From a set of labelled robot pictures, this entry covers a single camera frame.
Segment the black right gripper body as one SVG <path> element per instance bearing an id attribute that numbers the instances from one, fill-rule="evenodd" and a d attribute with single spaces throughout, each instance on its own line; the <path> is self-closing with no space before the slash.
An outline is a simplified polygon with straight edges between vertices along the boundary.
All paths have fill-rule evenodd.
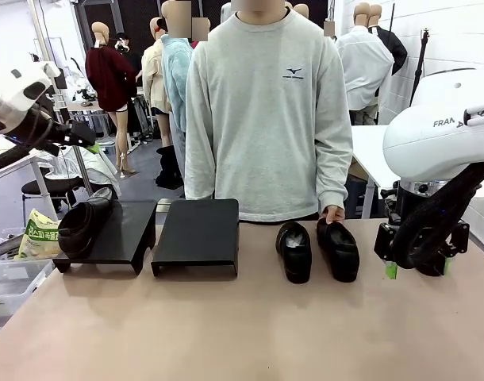
<path id="1" fill-rule="evenodd" d="M 390 254 L 390 246 L 397 232 L 397 226 L 389 225 L 386 222 L 382 223 L 378 228 L 375 240 L 375 253 L 384 263 L 386 261 L 395 262 L 394 257 Z M 465 253 L 468 248 L 469 235 L 470 225 L 463 220 L 459 221 L 449 236 L 449 242 L 445 241 L 436 250 L 428 263 L 421 264 L 415 267 L 415 269 L 426 276 L 444 276 L 445 258 L 454 258 L 459 253 Z"/>

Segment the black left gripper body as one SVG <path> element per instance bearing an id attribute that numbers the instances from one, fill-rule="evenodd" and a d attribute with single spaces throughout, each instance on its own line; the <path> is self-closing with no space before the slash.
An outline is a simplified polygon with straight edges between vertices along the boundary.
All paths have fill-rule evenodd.
<path id="1" fill-rule="evenodd" d="M 60 146 L 88 148 L 95 145 L 96 133 L 84 121 L 70 120 L 60 124 L 50 120 L 48 123 L 47 152 L 58 156 Z"/>

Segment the person's left hand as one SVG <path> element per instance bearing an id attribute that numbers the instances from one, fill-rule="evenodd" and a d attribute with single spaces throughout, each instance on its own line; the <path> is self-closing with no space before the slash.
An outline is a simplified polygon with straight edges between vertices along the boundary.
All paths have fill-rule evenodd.
<path id="1" fill-rule="evenodd" d="M 343 207 L 331 205 L 327 206 L 320 216 L 320 220 L 325 220 L 325 223 L 343 223 L 345 221 L 345 210 Z"/>

